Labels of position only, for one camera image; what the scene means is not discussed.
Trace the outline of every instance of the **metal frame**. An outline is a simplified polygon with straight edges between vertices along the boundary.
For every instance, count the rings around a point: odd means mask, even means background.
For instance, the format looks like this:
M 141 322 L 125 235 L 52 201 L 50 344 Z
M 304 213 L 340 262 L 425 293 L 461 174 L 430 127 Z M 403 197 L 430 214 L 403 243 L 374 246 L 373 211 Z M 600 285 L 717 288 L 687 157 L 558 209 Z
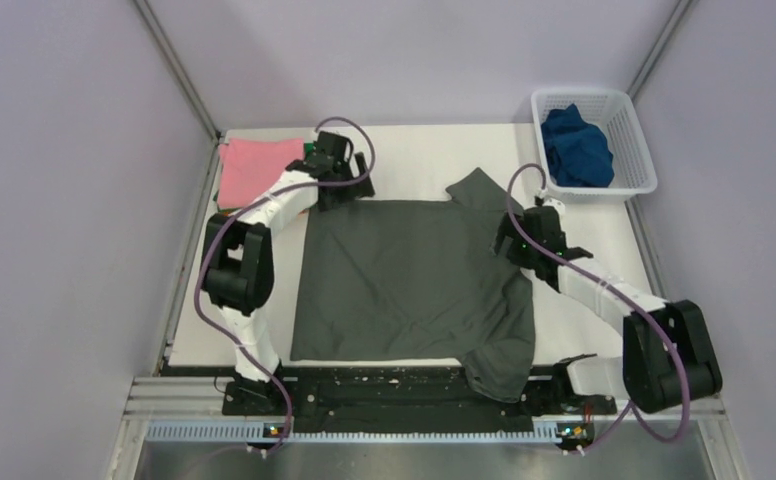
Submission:
M 167 64 L 168 71 L 178 85 L 185 99 L 189 103 L 194 115 L 202 124 L 206 133 L 219 141 L 220 132 L 203 105 L 203 102 L 188 77 L 185 69 L 170 43 L 157 16 L 152 10 L 148 0 L 131 0 L 139 16 L 144 22 L 159 52 Z M 671 16 L 660 32 L 656 42 L 645 58 L 638 74 L 633 80 L 628 93 L 636 100 L 642 87 L 654 71 L 658 61 L 665 53 L 669 41 L 674 37 L 681 23 L 688 17 L 697 0 L 679 0 Z M 161 355 L 156 373 L 161 367 L 161 361 L 168 353 L 168 347 L 175 335 L 179 312 L 182 308 L 185 283 L 189 278 L 190 268 L 194 260 L 194 250 L 199 241 L 199 232 L 202 221 L 205 218 L 205 210 L 208 198 L 211 195 L 214 177 L 217 172 L 219 159 L 215 154 L 211 156 L 200 198 L 193 214 L 192 226 L 182 251 L 181 274 L 172 285 L 172 301 L 167 312 L 166 334 L 162 344 Z M 638 248 L 644 262 L 651 288 L 659 295 L 667 296 L 667 282 L 661 275 L 659 259 L 650 239 L 649 232 L 644 224 L 644 214 L 641 204 L 637 199 L 627 202 L 627 211 L 635 232 Z M 213 382 L 216 377 L 142 377 L 136 378 L 129 392 L 124 410 L 123 420 L 120 425 L 118 438 L 107 478 L 113 480 L 130 480 L 135 477 L 136 469 L 141 460 L 144 439 L 151 425 L 161 421 L 182 422 L 209 422 L 231 421 L 231 417 L 224 417 L 221 413 L 224 394 L 218 391 Z M 219 380 L 231 380 L 230 377 L 220 377 Z M 624 407 L 623 402 L 618 403 L 618 408 Z M 612 420 L 614 416 L 595 416 L 596 420 Z M 668 422 L 679 418 L 679 409 L 669 409 L 658 414 L 647 415 L 651 422 Z M 738 448 L 735 435 L 726 417 L 724 404 L 719 397 L 701 399 L 692 404 L 691 412 L 694 426 L 698 428 L 702 436 L 713 474 L 717 480 L 747 479 L 749 474 L 744 464 L 743 457 Z M 247 421 L 253 422 L 279 422 L 281 417 L 249 417 Z M 580 421 L 578 415 L 548 415 L 537 419 L 539 422 L 574 422 Z M 634 417 L 627 417 L 624 421 L 632 422 Z

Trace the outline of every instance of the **black wire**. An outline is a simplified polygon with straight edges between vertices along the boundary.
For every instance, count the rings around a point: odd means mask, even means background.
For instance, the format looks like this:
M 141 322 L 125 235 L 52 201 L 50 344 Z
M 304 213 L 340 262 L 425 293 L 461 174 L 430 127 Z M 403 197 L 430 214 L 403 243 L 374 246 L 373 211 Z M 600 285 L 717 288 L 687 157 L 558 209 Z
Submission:
M 217 390 L 218 392 L 226 395 L 226 392 L 224 392 L 223 390 L 217 388 L 217 375 L 214 376 L 214 389 Z

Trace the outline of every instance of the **robotic arm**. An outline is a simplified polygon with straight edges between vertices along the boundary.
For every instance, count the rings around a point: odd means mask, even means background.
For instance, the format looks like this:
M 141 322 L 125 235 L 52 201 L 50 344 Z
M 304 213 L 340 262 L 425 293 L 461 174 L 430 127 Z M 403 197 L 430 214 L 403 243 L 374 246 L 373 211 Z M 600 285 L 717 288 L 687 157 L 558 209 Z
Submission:
M 534 271 L 539 280 L 591 309 L 623 337 L 622 356 L 582 357 L 568 365 L 574 393 L 630 398 L 648 413 L 682 401 L 679 377 L 659 336 L 609 287 L 650 313 L 674 342 L 685 366 L 692 400 L 719 392 L 721 372 L 700 308 L 687 300 L 670 303 L 639 291 L 609 273 L 591 253 L 578 247 L 569 248 L 559 223 L 563 213 L 561 202 L 536 199 L 536 206 L 525 210 L 518 217 L 518 223 L 530 238 L 589 275 L 600 278 L 600 283 L 573 268 L 563 267 L 528 245 L 508 213 L 500 223 L 492 250 L 499 254 L 504 242 L 510 240 L 506 257 L 513 264 Z
M 374 195 L 370 178 L 348 187 L 323 188 L 317 182 L 337 182 L 353 178 L 345 160 L 352 143 L 346 137 L 320 132 L 314 150 L 303 160 L 292 162 L 269 191 L 278 191 L 292 184 L 315 183 L 297 188 L 278 197 L 270 197 L 261 207 L 253 209 L 226 230 L 211 258 L 202 289 L 217 306 L 229 330 L 238 337 L 247 352 L 267 371 L 279 366 L 279 356 L 270 343 L 267 329 L 267 309 L 263 308 L 273 290 L 272 237 L 288 225 L 300 212 L 317 205 L 328 210 L 336 205 Z M 359 172 L 367 168 L 362 154 L 355 155 Z M 227 217 L 213 215 L 206 225 L 203 256 L 208 254 L 212 240 L 223 228 Z M 235 370 L 248 380 L 267 382 L 269 378 L 235 349 Z

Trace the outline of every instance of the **white table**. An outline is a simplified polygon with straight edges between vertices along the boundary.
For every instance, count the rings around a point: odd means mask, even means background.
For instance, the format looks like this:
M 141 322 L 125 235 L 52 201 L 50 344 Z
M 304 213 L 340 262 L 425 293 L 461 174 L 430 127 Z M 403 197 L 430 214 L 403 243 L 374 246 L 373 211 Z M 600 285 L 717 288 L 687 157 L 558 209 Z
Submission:
M 423 125 L 365 128 L 377 150 L 372 174 L 377 200 L 448 200 L 444 189 L 480 167 L 503 188 L 523 164 L 538 161 L 532 124 L 501 125 Z M 364 139 L 349 127 L 329 128 L 353 140 L 357 151 L 367 151 Z M 311 129 L 230 130 L 227 138 L 275 141 L 292 137 L 311 138 Z M 525 172 L 513 192 L 524 206 L 540 185 L 538 174 Z M 208 199 L 206 218 L 215 212 Z M 290 361 L 297 291 L 300 281 L 307 215 L 297 220 L 273 240 L 276 282 L 267 303 L 270 334 L 276 351 L 286 365 L 458 365 L 455 359 L 397 360 L 392 362 Z M 617 205 L 569 205 L 562 219 L 569 246 L 580 246 L 633 286 L 650 291 L 626 208 Z M 496 232 L 491 232 L 492 239 Z M 205 325 L 193 307 L 202 241 L 200 241 L 188 292 L 182 305 L 175 339 L 169 356 L 171 366 L 231 366 L 235 351 L 231 342 Z M 621 338 L 587 308 L 561 296 L 546 284 L 534 281 L 536 348 L 534 363 L 551 364 L 580 355 L 621 353 Z M 203 309 L 223 324 L 206 295 Z

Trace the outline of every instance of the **gray floor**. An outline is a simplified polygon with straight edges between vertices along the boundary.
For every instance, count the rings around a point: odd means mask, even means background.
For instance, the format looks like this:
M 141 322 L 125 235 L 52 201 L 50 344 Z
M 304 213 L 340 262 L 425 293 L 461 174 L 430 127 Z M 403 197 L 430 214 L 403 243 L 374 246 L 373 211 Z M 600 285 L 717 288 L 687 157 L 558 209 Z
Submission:
M 191 468 L 203 455 L 225 447 L 208 443 L 148 443 L 137 480 L 332 479 L 332 480 L 615 480 L 711 479 L 697 428 L 676 445 L 664 445 L 634 422 L 595 452 L 561 457 L 509 445 L 290 444 L 267 461 L 234 447 Z

